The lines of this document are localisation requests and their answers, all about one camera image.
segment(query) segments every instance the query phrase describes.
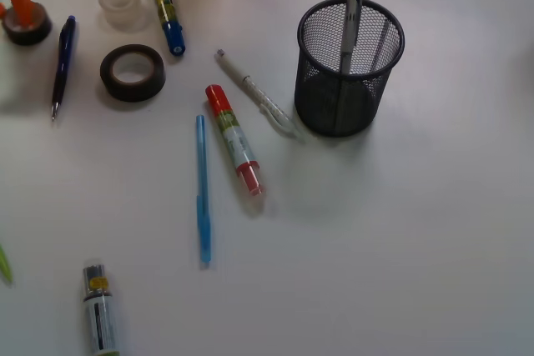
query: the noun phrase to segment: red marker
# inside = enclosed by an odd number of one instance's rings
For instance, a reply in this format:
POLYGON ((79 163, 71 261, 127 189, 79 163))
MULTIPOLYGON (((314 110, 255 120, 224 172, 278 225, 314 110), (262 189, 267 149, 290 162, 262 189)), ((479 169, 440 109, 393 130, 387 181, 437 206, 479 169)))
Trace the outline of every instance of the red marker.
POLYGON ((206 88, 206 95, 208 95, 209 105, 234 163, 235 172, 243 179, 252 196, 259 195, 264 192, 264 187, 259 180, 259 164, 223 89, 219 85, 209 85, 206 88))

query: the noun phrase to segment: green object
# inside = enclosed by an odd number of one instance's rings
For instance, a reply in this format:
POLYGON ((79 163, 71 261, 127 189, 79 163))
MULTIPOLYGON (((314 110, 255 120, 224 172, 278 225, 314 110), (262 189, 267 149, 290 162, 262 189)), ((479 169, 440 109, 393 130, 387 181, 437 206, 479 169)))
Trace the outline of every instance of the green object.
POLYGON ((8 258, 6 258, 6 254, 3 252, 2 246, 0 246, 0 272, 2 272, 3 276, 9 283, 13 282, 13 276, 11 275, 11 269, 9 268, 8 258))

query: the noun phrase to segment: black tape roll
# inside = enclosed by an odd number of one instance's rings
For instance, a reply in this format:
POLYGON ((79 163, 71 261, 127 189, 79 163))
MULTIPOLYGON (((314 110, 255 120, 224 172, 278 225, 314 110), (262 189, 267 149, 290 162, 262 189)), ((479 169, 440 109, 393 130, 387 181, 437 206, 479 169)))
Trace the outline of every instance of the black tape roll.
POLYGON ((33 4, 32 25, 22 27, 14 8, 9 8, 2 20, 2 27, 11 42, 31 46, 41 42, 52 31, 52 22, 48 18, 47 11, 40 3, 33 4))
POLYGON ((164 61, 144 45, 126 45, 113 50, 100 65, 100 77, 111 96, 123 102, 142 102, 157 95, 165 85, 164 61), (118 78, 121 69, 139 71, 139 80, 118 78))

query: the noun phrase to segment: metal mesh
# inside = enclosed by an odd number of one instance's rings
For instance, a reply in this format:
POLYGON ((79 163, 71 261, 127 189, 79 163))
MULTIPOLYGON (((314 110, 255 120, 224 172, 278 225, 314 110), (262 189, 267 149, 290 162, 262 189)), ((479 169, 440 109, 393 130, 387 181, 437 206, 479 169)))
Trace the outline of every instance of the metal mesh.
POLYGON ((321 3, 308 12, 299 29, 295 106, 309 128, 334 137, 351 135, 372 122, 390 70, 404 49, 396 19, 364 0, 350 74, 339 75, 345 7, 346 0, 321 3), (382 68, 386 70, 375 74, 382 68))

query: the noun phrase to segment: yellow label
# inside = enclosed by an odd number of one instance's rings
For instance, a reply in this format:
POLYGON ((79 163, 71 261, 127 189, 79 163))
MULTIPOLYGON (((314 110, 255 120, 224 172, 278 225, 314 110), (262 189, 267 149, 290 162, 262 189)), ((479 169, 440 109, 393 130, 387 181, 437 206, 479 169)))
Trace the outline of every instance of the yellow label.
POLYGON ((108 289, 108 279, 105 277, 91 278, 91 281, 89 281, 89 287, 91 289, 108 289))

